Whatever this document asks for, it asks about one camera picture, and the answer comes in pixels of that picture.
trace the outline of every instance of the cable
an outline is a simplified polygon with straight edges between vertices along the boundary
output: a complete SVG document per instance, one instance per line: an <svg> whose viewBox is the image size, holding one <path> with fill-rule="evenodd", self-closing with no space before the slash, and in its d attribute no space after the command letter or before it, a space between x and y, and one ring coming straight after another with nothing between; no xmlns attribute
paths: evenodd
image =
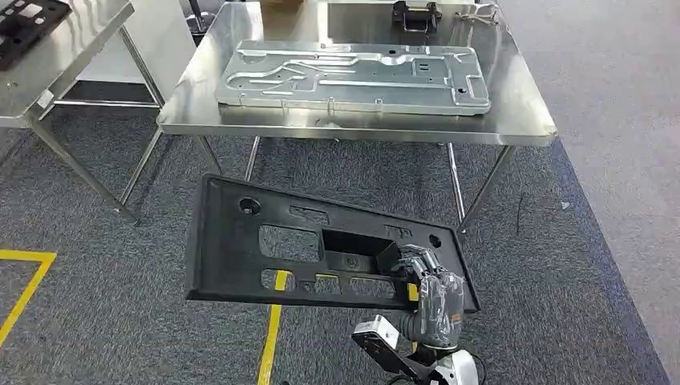
<svg viewBox="0 0 680 385"><path fill-rule="evenodd" d="M409 377L407 375L396 375L396 376L392 377L389 381L387 381L387 383L385 385L392 385L394 383L397 383L397 381L408 381L408 382L410 382L411 377Z"/></svg>
<svg viewBox="0 0 680 385"><path fill-rule="evenodd" d="M482 380L480 381L480 385L484 385L484 381L487 380L487 366L484 365L484 361L478 355L475 355L473 353L470 353L470 355L472 357L476 358L477 361L479 361L482 364L482 369L484 370L484 377L482 377Z"/></svg>

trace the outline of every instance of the aluminum plate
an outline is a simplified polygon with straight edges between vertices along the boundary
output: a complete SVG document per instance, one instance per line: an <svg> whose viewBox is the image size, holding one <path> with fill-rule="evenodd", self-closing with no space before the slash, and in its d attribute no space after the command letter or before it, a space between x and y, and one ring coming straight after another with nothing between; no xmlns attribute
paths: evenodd
<svg viewBox="0 0 680 385"><path fill-rule="evenodd" d="M215 92L233 106L426 115L491 107L475 50L243 41Z"/></svg>

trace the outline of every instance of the yellow floor tape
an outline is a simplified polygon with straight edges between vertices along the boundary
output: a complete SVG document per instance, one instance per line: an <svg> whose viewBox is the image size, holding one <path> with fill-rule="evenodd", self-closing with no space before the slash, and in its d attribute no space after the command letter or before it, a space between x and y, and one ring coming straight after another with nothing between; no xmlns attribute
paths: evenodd
<svg viewBox="0 0 680 385"><path fill-rule="evenodd" d="M275 290L285 289L285 280L289 272L277 270L276 280L274 281ZM265 349L262 351L260 360L260 372L257 375L257 385L269 385L272 378L272 366L274 365L274 351L276 350L276 339L278 336L278 324L281 321L281 305L272 305L269 311L269 329L265 340Z"/></svg>
<svg viewBox="0 0 680 385"><path fill-rule="evenodd" d="M12 330L12 327L17 322L19 315L22 313L24 307L28 303L30 297L35 293L38 288L38 284L42 281L45 274L50 269L50 265L55 260L57 254L55 253L38 253L32 251L17 251L17 250L0 250L0 259L10 260L10 261L28 261L28 262L40 262L38 270L33 274L33 277L28 282L28 285L23 290L21 297L17 303L14 304L10 315L7 316L5 322L0 327L0 347L2 343L5 342L5 338Z"/></svg>

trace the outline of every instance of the black clamp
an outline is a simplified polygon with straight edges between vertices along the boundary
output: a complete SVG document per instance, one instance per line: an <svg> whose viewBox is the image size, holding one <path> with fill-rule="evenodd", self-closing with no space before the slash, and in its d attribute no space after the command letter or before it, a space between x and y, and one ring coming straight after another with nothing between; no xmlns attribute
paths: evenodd
<svg viewBox="0 0 680 385"><path fill-rule="evenodd" d="M425 35L437 32L437 24L442 13L437 11L437 3L429 2L425 7L408 6L398 1L392 6L392 22L406 32L420 32Z"/></svg>

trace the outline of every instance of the gray carpet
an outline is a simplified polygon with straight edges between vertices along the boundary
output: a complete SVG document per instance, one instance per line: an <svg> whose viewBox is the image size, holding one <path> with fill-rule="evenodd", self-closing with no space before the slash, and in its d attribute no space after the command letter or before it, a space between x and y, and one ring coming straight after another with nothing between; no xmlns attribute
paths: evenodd
<svg viewBox="0 0 680 385"><path fill-rule="evenodd" d="M120 192L151 137L153 112L59 109L51 122ZM186 232L207 171L191 140L161 139L132 196L144 216L135 228L37 137L3 135L12 140L0 152L0 248L58 255L0 347L0 383L255 384L269 307L183 299ZM225 173L241 177L251 139L211 141ZM496 151L456 148L468 202ZM613 306L577 213L560 199L553 160L548 149L521 149L463 238L482 306L466 319L463 345L485 360L489 384L667 383L654 351L640 357L630 346L623 325L639 329L637 314L623 320ZM437 144L264 139L253 181L455 223ZM374 314L285 307L272 384L385 381L349 338Z"/></svg>

